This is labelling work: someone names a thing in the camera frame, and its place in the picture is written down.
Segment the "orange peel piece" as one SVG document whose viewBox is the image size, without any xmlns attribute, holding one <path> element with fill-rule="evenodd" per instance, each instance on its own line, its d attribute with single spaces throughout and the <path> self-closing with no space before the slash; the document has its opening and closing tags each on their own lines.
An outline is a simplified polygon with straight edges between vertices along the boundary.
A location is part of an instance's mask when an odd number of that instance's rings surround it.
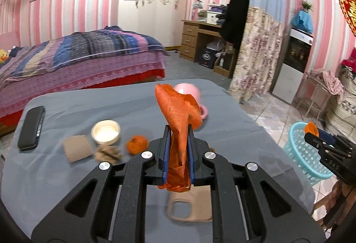
<svg viewBox="0 0 356 243">
<path fill-rule="evenodd" d="M 308 122 L 304 128 L 305 134 L 311 133 L 312 135 L 319 137 L 319 129 L 313 122 Z"/>
</svg>

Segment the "floral curtain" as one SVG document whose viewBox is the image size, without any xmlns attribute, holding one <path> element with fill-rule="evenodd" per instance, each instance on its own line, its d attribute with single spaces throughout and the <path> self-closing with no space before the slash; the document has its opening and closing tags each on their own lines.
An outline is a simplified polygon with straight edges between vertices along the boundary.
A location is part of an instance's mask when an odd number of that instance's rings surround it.
<svg viewBox="0 0 356 243">
<path fill-rule="evenodd" d="M 284 25 L 263 9 L 249 7 L 229 93 L 238 102 L 269 91 L 281 52 Z"/>
</svg>

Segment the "black phone case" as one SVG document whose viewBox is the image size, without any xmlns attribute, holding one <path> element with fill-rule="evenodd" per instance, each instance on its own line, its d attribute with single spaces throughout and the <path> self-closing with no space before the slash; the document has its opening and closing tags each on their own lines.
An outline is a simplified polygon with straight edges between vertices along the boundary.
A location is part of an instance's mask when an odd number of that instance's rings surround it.
<svg viewBox="0 0 356 243">
<path fill-rule="evenodd" d="M 32 108 L 26 113 L 18 140 L 20 151 L 29 151 L 37 147 L 44 117 L 44 106 Z"/>
</svg>

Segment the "blue cloth covered item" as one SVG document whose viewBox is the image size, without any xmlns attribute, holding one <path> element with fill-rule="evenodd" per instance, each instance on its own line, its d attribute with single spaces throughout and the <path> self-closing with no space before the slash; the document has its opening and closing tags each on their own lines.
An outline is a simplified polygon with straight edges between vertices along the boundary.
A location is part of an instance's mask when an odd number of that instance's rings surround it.
<svg viewBox="0 0 356 243">
<path fill-rule="evenodd" d="M 291 25 L 295 29 L 299 29 L 306 33 L 312 34 L 314 31 L 314 27 L 309 11 L 312 10 L 313 5 L 303 0 L 301 2 L 301 7 L 301 10 L 291 20 Z"/>
</svg>

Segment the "wooden desk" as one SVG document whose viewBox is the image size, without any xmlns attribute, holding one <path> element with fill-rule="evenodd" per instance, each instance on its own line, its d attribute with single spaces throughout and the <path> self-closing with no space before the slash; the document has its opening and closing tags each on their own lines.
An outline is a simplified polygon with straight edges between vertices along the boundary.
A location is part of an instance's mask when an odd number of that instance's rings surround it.
<svg viewBox="0 0 356 243">
<path fill-rule="evenodd" d="M 223 40 L 220 28 L 216 24 L 184 20 L 180 57 L 230 79 L 237 62 L 237 51 Z"/>
</svg>

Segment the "crumpled brown paper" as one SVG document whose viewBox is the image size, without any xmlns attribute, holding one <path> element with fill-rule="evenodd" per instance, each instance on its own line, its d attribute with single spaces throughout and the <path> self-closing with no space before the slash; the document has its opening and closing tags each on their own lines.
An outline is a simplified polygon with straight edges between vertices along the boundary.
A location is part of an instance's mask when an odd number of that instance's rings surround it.
<svg viewBox="0 0 356 243">
<path fill-rule="evenodd" d="M 109 162 L 112 165 L 116 165 L 122 159 L 118 147 L 112 145 L 99 145 L 94 156 L 97 162 Z"/>
</svg>

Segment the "bed with purple quilt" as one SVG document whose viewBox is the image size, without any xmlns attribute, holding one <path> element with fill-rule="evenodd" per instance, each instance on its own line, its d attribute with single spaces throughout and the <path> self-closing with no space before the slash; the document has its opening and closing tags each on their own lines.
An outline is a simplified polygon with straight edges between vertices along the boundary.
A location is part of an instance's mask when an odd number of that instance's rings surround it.
<svg viewBox="0 0 356 243">
<path fill-rule="evenodd" d="M 159 41 L 119 26 L 14 47 L 1 64 L 1 127 L 16 126 L 40 95 L 163 78 L 164 56 Z"/>
</svg>

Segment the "light blue trash basket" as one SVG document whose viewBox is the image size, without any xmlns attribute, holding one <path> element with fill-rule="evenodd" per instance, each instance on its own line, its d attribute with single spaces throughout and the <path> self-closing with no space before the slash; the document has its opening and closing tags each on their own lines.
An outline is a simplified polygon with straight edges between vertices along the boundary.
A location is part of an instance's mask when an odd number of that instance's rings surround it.
<svg viewBox="0 0 356 243">
<path fill-rule="evenodd" d="M 288 140 L 283 147 L 285 154 L 301 169 L 312 186 L 332 177 L 332 172 L 320 163 L 316 148 L 305 142 L 306 122 L 294 123 L 288 131 Z"/>
</svg>

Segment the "orange peel ball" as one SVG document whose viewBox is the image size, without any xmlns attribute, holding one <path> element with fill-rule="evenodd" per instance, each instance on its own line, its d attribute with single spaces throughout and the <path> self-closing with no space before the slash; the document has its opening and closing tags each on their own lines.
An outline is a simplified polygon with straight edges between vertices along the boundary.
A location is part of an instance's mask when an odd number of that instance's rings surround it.
<svg viewBox="0 0 356 243">
<path fill-rule="evenodd" d="M 141 135 L 133 136 L 130 141 L 127 142 L 126 149 L 132 156 L 142 153 L 148 149 L 149 142 L 146 137 Z"/>
</svg>

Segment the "yellow plush toy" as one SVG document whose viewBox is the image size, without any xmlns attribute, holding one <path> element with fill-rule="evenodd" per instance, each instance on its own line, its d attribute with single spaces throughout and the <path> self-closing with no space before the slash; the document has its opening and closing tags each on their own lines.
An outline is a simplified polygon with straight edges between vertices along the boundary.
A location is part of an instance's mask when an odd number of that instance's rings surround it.
<svg viewBox="0 0 356 243">
<path fill-rule="evenodd" d="M 0 64 L 3 64 L 9 58 L 9 52 L 6 50 L 0 50 Z"/>
</svg>

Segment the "pink cloth on rack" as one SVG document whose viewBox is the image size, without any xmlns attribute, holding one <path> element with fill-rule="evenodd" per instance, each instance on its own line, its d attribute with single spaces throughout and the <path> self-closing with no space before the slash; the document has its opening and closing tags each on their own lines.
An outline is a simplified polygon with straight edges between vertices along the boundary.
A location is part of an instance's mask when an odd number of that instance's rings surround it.
<svg viewBox="0 0 356 243">
<path fill-rule="evenodd" d="M 310 74 L 314 77 L 320 78 L 324 82 L 330 94 L 339 96 L 343 95 L 344 86 L 335 76 L 334 72 L 319 68 L 311 70 Z"/>
</svg>

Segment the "white paper cup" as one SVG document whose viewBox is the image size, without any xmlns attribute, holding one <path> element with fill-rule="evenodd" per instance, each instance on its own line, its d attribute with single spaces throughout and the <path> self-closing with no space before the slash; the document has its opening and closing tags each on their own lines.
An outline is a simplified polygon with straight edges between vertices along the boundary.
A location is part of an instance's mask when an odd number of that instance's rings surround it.
<svg viewBox="0 0 356 243">
<path fill-rule="evenodd" d="M 99 121 L 91 129 L 91 137 L 98 145 L 112 145 L 121 136 L 121 127 L 114 120 Z"/>
</svg>

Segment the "black hanging coat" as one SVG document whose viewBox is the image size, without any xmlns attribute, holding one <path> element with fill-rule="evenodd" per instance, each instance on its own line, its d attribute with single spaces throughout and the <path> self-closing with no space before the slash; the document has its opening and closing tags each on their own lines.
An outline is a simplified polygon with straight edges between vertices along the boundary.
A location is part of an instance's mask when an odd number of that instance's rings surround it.
<svg viewBox="0 0 356 243">
<path fill-rule="evenodd" d="M 230 0 L 227 5 L 225 22 L 220 29 L 221 37 L 240 50 L 250 0 Z"/>
</svg>

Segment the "orange plastic wrapper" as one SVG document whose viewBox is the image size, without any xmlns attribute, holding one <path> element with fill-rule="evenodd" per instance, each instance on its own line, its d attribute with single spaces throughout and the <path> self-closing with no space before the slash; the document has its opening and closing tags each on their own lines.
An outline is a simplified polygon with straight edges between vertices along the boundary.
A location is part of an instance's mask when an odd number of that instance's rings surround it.
<svg viewBox="0 0 356 243">
<path fill-rule="evenodd" d="M 168 177 L 163 187 L 171 192 L 187 192 L 191 189 L 187 151 L 188 125 L 191 124 L 194 130 L 202 125 L 200 108 L 191 94 L 181 94 L 168 84 L 157 84 L 155 96 L 173 135 Z"/>
</svg>

